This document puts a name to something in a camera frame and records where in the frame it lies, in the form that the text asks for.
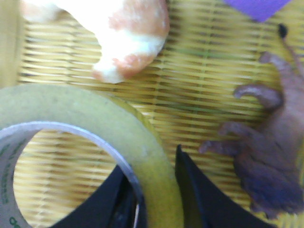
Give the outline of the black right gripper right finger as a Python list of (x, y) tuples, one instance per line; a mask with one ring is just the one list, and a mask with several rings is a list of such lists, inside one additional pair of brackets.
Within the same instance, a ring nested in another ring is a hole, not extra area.
[(185, 228), (272, 228), (225, 195), (179, 144), (175, 176), (182, 197)]

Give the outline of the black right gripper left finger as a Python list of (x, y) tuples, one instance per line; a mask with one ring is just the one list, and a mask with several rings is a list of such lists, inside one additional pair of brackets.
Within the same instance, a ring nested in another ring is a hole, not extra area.
[(119, 166), (108, 178), (53, 228), (146, 228), (144, 201), (135, 192)]

